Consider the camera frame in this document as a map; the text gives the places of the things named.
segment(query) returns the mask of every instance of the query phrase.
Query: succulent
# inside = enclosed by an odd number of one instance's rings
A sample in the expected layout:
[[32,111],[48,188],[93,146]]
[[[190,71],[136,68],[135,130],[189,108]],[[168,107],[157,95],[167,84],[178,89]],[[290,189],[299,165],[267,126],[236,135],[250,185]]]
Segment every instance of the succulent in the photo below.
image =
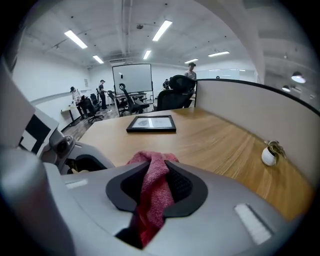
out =
[[286,152],[282,146],[279,145],[279,141],[271,140],[265,141],[268,144],[268,150],[275,157],[275,164],[279,162],[279,156],[286,158]]

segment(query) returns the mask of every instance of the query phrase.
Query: picture frame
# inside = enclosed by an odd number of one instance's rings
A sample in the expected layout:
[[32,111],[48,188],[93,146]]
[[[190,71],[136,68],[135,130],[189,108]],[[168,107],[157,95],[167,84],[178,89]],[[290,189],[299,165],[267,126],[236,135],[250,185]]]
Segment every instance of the picture frame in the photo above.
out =
[[176,125],[171,115],[136,116],[126,129],[127,133],[136,132],[176,132]]

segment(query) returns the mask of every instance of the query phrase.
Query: red cloth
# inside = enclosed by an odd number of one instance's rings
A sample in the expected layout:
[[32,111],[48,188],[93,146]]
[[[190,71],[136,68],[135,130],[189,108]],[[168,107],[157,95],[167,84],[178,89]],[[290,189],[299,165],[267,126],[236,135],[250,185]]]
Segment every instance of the red cloth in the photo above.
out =
[[165,160],[179,162],[172,153],[139,151],[127,163],[150,162],[142,183],[140,204],[137,207],[138,228],[143,247],[164,225],[164,209],[175,203],[166,180],[169,169]]

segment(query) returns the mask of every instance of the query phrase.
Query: small potted plant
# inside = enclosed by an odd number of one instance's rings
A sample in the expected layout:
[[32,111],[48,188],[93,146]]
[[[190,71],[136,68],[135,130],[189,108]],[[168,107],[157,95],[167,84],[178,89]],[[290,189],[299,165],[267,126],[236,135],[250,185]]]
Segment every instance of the small potted plant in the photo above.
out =
[[271,140],[265,141],[268,146],[262,151],[261,159],[267,166],[274,166],[279,162],[279,157],[286,158],[286,152],[279,141]]

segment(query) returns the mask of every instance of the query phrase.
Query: white pot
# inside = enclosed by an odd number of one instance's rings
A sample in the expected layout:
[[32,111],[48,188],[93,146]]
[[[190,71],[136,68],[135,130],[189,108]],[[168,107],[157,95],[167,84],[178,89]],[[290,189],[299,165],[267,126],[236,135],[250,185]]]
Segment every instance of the white pot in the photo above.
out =
[[261,159],[267,166],[274,166],[276,164],[276,157],[270,153],[267,147],[262,151]]

